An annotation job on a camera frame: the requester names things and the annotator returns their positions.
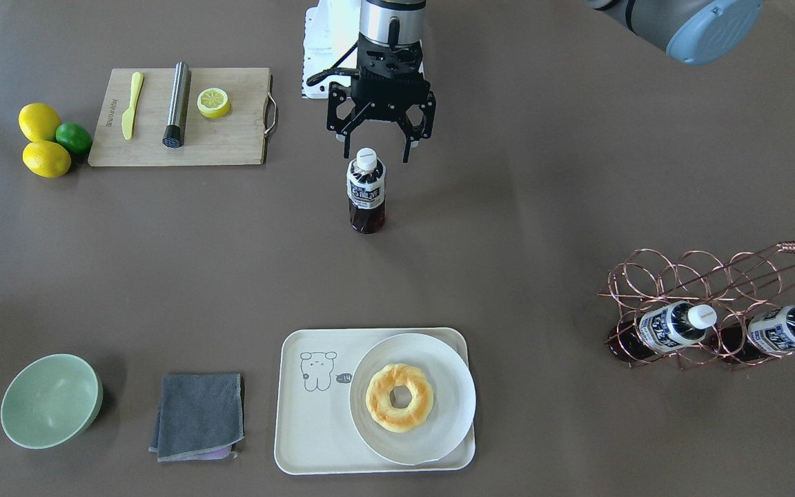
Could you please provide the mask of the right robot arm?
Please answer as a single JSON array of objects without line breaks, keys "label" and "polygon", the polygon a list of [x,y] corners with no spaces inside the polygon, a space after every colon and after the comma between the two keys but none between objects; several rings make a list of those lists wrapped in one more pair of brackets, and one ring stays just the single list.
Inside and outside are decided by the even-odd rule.
[{"label": "right robot arm", "polygon": [[327,127],[344,142],[350,157],[351,132],[366,120],[394,122],[406,136],[403,162],[410,149],[431,136],[435,95],[422,73],[420,39],[425,1],[363,1],[357,41],[333,66],[309,77],[316,85],[339,75],[346,87],[328,86]]}]

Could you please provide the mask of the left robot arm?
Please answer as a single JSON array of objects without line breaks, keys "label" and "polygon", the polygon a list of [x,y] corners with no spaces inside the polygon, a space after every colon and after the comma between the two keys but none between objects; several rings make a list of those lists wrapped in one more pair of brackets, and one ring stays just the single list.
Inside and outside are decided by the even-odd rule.
[{"label": "left robot arm", "polygon": [[735,48],[759,19],[763,1],[586,1],[586,6],[689,66]]}]

